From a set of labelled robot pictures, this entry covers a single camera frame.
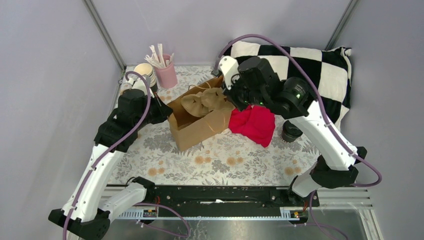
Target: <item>red cloth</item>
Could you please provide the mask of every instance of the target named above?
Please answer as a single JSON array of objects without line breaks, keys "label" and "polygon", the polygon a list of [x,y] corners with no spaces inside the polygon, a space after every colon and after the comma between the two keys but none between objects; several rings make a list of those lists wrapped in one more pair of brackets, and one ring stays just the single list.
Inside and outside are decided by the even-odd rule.
[{"label": "red cloth", "polygon": [[242,134],[266,148],[273,138],[276,117],[261,106],[248,106],[241,112],[236,108],[231,113],[228,128],[234,134]]}]

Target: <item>black and white checkered pillow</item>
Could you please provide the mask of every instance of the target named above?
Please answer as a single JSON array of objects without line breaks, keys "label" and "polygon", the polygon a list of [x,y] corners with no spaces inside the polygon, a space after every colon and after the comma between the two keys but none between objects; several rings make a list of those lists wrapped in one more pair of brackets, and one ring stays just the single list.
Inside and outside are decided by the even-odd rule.
[{"label": "black and white checkered pillow", "polygon": [[[302,47],[283,48],[299,63],[318,88],[325,112],[340,129],[340,122],[351,107],[352,65],[348,59],[351,49],[338,47],[321,51]],[[237,59],[238,64],[252,56],[258,56],[269,61],[280,80],[290,77],[304,79],[289,58],[272,45],[238,41],[224,55]]]}]

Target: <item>cable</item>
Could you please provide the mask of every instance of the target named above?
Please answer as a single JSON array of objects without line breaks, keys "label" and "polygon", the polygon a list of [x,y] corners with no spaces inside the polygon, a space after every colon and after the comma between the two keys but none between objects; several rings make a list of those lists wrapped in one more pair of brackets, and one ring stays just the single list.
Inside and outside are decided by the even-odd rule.
[{"label": "cable", "polygon": [[130,178],[126,181],[126,183],[125,183],[125,187],[127,187],[127,186],[128,186],[128,183],[129,183],[131,180],[135,179],[135,178],[136,178],[135,176],[130,177]]},{"label": "cable", "polygon": [[[355,159],[357,159],[360,162],[362,162],[363,164],[365,164],[367,167],[369,167],[371,170],[373,170],[375,172],[375,174],[377,174],[377,176],[378,176],[377,181],[375,181],[373,183],[368,183],[368,184],[354,183],[354,184],[352,184],[352,186],[355,186],[355,187],[373,187],[373,186],[381,183],[381,181],[383,179],[382,174],[373,165],[371,165],[369,162],[365,161],[362,157],[358,156],[357,154],[354,154],[354,152],[340,138],[340,136],[337,134],[337,132],[333,128],[333,126],[330,125],[330,120],[329,120],[329,118],[326,114],[326,110],[324,108],[324,103],[323,103],[323,100],[321,98],[320,93],[318,92],[317,87],[312,82],[312,80],[308,76],[308,74],[299,65],[299,63],[292,56],[290,56],[290,54],[286,50],[284,50],[284,48],[282,48],[280,45],[278,45],[276,42],[274,42],[273,40],[271,40],[270,38],[268,38],[266,36],[263,36],[263,35],[260,35],[260,34],[246,34],[246,35],[243,35],[243,36],[239,36],[236,39],[230,41],[227,44],[227,46],[225,46],[222,49],[222,51],[219,53],[218,58],[220,59],[224,55],[224,53],[227,51],[227,49],[229,47],[231,47],[234,43],[236,43],[240,40],[246,39],[246,38],[258,38],[258,39],[262,39],[262,40],[267,41],[268,43],[270,43],[274,47],[276,47],[278,50],[280,50],[280,52],[282,52],[293,63],[293,65],[299,70],[299,72],[302,74],[302,76],[306,79],[306,81],[309,83],[309,85],[312,87],[313,91],[315,92],[316,99],[318,100],[318,103],[319,103],[319,109],[321,110],[322,118],[324,119],[325,124],[328,125],[328,129],[330,130],[330,132],[334,135],[334,137],[337,139],[337,141],[340,143],[340,145],[350,154],[350,156],[354,157]],[[215,63],[215,69],[218,69],[219,59]]]},{"label": "cable", "polygon": [[[313,192],[310,193],[310,198],[309,198],[309,212],[310,212],[310,216],[312,217],[313,222],[315,223],[315,225],[319,228],[319,230],[321,230],[321,232],[323,232],[327,237],[333,239],[333,240],[338,240],[337,238],[333,237],[330,233],[324,231],[324,229],[322,229],[322,227],[324,226],[324,224],[318,223],[317,220],[315,220],[314,214],[312,213],[312,200],[314,199],[314,194],[315,194],[316,190],[314,190]],[[331,229],[336,230],[337,232],[339,232],[340,234],[342,234],[346,240],[349,240],[348,235],[346,235],[346,233],[342,232],[340,229],[337,229],[334,226],[330,226]]]},{"label": "cable", "polygon": [[234,74],[233,76],[231,76],[230,80],[231,80],[231,83],[232,83],[232,84],[235,84],[235,82],[236,82],[236,80],[234,80],[234,77],[235,77],[235,76],[238,76],[238,77],[240,78],[240,73],[236,73],[236,74]]},{"label": "cable", "polygon": [[168,230],[163,229],[163,228],[160,228],[160,227],[150,226],[148,224],[144,224],[143,226],[146,226],[146,227],[151,228],[151,229],[159,230],[161,232],[164,232],[164,233],[167,233],[167,234],[176,236],[176,237],[180,237],[180,238],[189,238],[190,237],[190,235],[192,233],[192,230],[191,230],[191,228],[189,226],[189,223],[178,212],[176,212],[172,208],[167,207],[167,206],[164,206],[164,205],[160,205],[160,204],[145,203],[145,202],[137,203],[134,206],[153,206],[153,207],[159,207],[159,208],[163,208],[163,209],[166,209],[168,211],[171,211],[173,214],[175,214],[177,217],[179,217],[179,219],[182,220],[182,222],[184,223],[185,227],[187,228],[187,234],[183,235],[183,234],[175,233],[175,232],[168,231]]},{"label": "cable", "polygon": [[303,209],[302,209],[302,213],[304,213],[307,208],[308,208],[308,201],[305,201]]},{"label": "cable", "polygon": [[[343,235],[348,240],[348,236],[346,235],[346,233],[344,233],[342,230],[338,229],[337,227],[331,226],[331,225],[327,225],[327,224],[322,224],[322,223],[320,223],[319,225],[321,227],[324,227],[324,228],[328,228],[328,229],[332,229],[334,231],[337,231],[338,233],[340,233],[341,235]],[[292,227],[292,228],[294,228],[294,227],[296,227],[296,228],[298,228],[298,227],[307,227],[307,226],[319,227],[319,225],[317,225],[316,223],[304,223],[304,224],[295,224],[295,225],[292,225],[292,224],[288,225],[287,224],[287,225],[283,225],[282,227]]]},{"label": "cable", "polygon": [[[155,198],[154,198],[154,200],[155,200],[155,204],[160,204],[161,203],[161,198],[159,197],[159,196],[156,196]],[[157,206],[155,206],[154,207],[154,210],[156,211],[156,216],[158,215],[158,207]]]},{"label": "cable", "polygon": [[[146,89],[149,89],[149,83],[147,83],[147,81],[145,80],[145,78],[140,75],[139,73],[135,72],[135,71],[128,71],[125,73],[125,78],[128,81],[128,75],[129,74],[134,74],[137,75],[137,77],[139,77],[144,85],[146,86]],[[129,136],[131,136],[131,134],[133,134],[139,127],[140,125],[143,123],[144,119],[146,118],[147,114],[149,113],[149,108],[150,108],[150,102],[151,102],[151,94],[150,91],[147,90],[147,104],[146,107],[144,109],[144,112],[140,118],[140,120],[137,122],[137,124],[127,133],[125,134],[121,139],[119,139],[118,141],[116,141],[112,146],[110,146],[108,149],[106,149],[106,151],[104,151],[97,159],[96,161],[91,165],[92,170],[89,170],[87,172],[87,174],[85,175],[84,179],[81,182],[81,185],[78,188],[78,191],[75,194],[75,198],[73,199],[73,202],[71,204],[72,208],[69,210],[69,212],[67,213],[66,219],[65,219],[65,223],[63,225],[63,232],[62,232],[62,238],[63,240],[67,240],[67,230],[68,230],[68,225],[69,225],[69,220],[71,219],[72,213],[74,212],[74,209],[76,209],[76,205],[78,202],[78,199],[80,198],[81,192],[84,189],[84,186],[86,185],[89,177],[91,176],[93,169],[96,169],[97,164],[99,164],[99,162],[113,149],[115,149],[120,143],[122,143],[125,139],[127,139]]]}]

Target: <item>pink cup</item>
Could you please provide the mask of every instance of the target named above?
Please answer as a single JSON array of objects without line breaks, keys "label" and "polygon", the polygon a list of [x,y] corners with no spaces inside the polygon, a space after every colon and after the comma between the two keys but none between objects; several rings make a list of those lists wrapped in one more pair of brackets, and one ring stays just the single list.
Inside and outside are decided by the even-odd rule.
[{"label": "pink cup", "polygon": [[[163,60],[165,60],[165,62],[170,59],[170,55],[163,55]],[[162,88],[171,89],[177,85],[177,73],[175,72],[174,62],[171,62],[169,66],[165,68],[154,67],[154,71],[156,72],[157,81]]]}]

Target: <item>brown paper bag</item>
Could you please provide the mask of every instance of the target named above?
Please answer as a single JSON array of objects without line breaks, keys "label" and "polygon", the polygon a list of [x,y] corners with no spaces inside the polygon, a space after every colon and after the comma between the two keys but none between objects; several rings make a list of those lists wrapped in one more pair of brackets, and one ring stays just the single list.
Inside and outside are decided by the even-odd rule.
[{"label": "brown paper bag", "polygon": [[169,128],[180,151],[185,151],[228,128],[234,106],[213,110],[204,117],[195,117],[189,114],[181,105],[182,97],[203,92],[209,87],[220,88],[222,82],[222,76],[212,78],[207,83],[204,82],[199,87],[193,87],[177,99],[168,103],[168,106],[173,110],[173,113],[168,118]]}]

